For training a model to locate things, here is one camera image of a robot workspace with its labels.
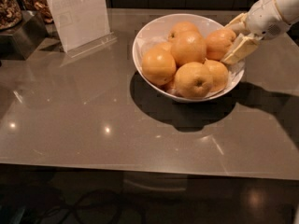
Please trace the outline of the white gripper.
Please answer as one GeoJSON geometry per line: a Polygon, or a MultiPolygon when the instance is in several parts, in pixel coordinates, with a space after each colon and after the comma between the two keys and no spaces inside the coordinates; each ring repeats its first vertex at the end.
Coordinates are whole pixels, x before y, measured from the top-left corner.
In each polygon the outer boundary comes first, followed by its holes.
{"type": "Polygon", "coordinates": [[[247,13],[240,13],[225,25],[237,35],[221,59],[234,65],[255,51],[263,39],[273,39],[292,26],[292,0],[259,0],[247,13]]]}

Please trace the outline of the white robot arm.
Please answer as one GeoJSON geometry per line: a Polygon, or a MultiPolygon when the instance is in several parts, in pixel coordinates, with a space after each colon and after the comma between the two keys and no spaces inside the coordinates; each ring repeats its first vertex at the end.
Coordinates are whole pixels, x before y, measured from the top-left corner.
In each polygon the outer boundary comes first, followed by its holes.
{"type": "Polygon", "coordinates": [[[259,0],[248,12],[232,19],[226,28],[236,39],[221,61],[236,64],[256,50],[262,40],[282,35],[299,22],[299,0],[259,0]]]}

